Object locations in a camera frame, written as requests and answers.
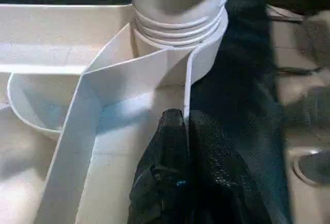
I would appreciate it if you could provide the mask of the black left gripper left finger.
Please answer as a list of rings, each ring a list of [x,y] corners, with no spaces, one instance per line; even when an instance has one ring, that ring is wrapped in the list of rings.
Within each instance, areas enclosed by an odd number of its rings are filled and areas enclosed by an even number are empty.
[[[190,223],[190,158],[182,111],[168,109],[144,151],[129,194],[129,223]]]

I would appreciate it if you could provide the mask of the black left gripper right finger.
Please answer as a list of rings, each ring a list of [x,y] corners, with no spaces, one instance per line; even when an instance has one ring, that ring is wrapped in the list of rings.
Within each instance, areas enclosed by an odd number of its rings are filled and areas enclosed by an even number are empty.
[[[272,220],[244,159],[218,122],[193,110],[189,145],[200,204],[206,223],[271,223]]]

